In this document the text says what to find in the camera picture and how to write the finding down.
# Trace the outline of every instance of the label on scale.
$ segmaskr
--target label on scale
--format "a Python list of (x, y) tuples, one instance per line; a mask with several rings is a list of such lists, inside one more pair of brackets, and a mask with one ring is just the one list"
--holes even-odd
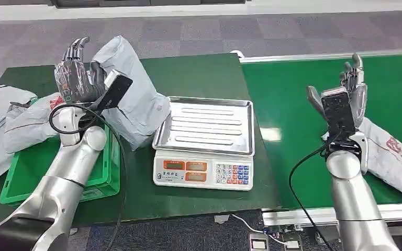
[(166, 182), (183, 182), (184, 181), (184, 171), (174, 171), (174, 170), (166, 170), (163, 172), (157, 173), (157, 180), (166, 181)]

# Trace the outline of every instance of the red logo on bag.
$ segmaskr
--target red logo on bag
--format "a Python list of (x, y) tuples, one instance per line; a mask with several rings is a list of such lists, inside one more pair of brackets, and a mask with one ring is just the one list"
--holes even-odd
[(64, 103), (64, 99), (61, 96), (58, 96), (56, 99), (50, 100), (50, 109), (55, 108), (60, 103)]

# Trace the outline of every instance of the silver robotic arm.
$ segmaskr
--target silver robotic arm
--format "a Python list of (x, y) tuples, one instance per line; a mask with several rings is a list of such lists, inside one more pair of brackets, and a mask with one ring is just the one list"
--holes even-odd
[[(117, 107), (133, 83), (116, 70), (112, 70), (104, 82), (102, 69), (96, 64), (91, 65), (95, 73), (91, 86), (88, 81), (78, 83), (76, 75), (84, 69), (80, 58), (83, 44), (87, 41), (88, 38), (77, 39), (71, 46), (73, 50), (68, 48), (64, 54), (64, 57), (68, 55), (68, 59), (75, 60), (73, 63), (79, 67), (69, 67), (67, 69), (74, 70), (64, 71), (69, 74), (62, 75), (67, 78), (62, 79), (64, 82), (58, 88), (67, 104), (54, 108), (50, 114), (50, 125), (60, 133), (60, 149), (33, 193), (0, 223), (0, 251), (67, 250), (77, 205), (99, 153), (106, 144), (105, 131), (91, 126), (92, 122), (102, 110)], [(77, 88), (77, 85), (90, 91), (71, 92), (70, 89)], [(73, 98), (67, 99), (70, 95), (74, 95)], [(75, 104), (73, 100), (85, 100), (87, 103)], [(52, 122), (54, 116), (59, 116), (59, 123), (55, 126)], [(88, 120), (91, 116), (94, 119), (80, 129), (79, 123), (85, 116)]]
[(345, 64), (340, 87), (321, 96), (313, 86), (306, 90), (308, 100), (328, 123), (329, 138), (336, 137), (325, 158), (343, 249), (398, 251), (362, 176), (367, 172), (368, 147), (358, 127), (364, 117), (367, 86), (362, 59), (354, 54), (353, 61), (354, 67)]

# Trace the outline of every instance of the electronic device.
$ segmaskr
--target electronic device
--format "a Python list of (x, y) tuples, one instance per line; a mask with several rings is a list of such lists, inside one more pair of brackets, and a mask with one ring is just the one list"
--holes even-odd
[(250, 190), (253, 158), (158, 150), (153, 182), (160, 186)]
[(250, 190), (253, 186), (253, 108), (246, 100), (170, 97), (171, 114), (153, 141), (153, 182)]
[(265, 234), (249, 234), (250, 251), (269, 251), (269, 239)]

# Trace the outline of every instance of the floor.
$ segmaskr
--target floor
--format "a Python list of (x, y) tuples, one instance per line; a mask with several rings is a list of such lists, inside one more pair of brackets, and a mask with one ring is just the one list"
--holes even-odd
[(84, 51), (90, 61), (115, 35), (140, 58), (402, 49), (402, 12), (0, 21), (0, 76), (7, 67), (58, 63), (83, 36), (91, 39)]
[[(402, 12), (0, 21), (0, 76), (7, 67), (58, 63), (68, 44), (83, 36), (91, 38), (84, 50), (88, 62), (116, 35), (127, 38), (140, 58), (236, 49), (245, 56), (402, 49)], [(259, 215), (248, 212), (254, 227)], [(70, 250), (102, 250), (111, 231), (80, 229)], [(236, 219), (218, 225), (212, 216), (123, 224), (113, 250), (248, 250), (247, 232)]]

